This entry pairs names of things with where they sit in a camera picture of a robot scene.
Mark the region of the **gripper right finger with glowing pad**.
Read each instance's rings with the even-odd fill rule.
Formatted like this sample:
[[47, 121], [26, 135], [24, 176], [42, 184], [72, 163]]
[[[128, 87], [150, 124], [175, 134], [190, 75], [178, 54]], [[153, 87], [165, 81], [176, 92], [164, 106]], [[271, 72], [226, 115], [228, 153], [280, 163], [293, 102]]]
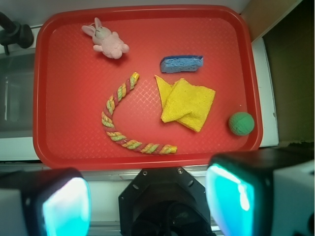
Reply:
[[312, 150], [266, 148], [214, 155], [206, 199], [225, 236], [312, 236], [315, 157]]

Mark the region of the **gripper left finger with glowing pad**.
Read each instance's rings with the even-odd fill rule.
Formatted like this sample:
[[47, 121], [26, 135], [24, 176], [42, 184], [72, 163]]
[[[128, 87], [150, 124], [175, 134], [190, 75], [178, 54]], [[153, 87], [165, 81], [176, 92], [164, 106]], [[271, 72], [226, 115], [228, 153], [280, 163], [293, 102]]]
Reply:
[[0, 173], [2, 236], [86, 236], [88, 182], [74, 168]]

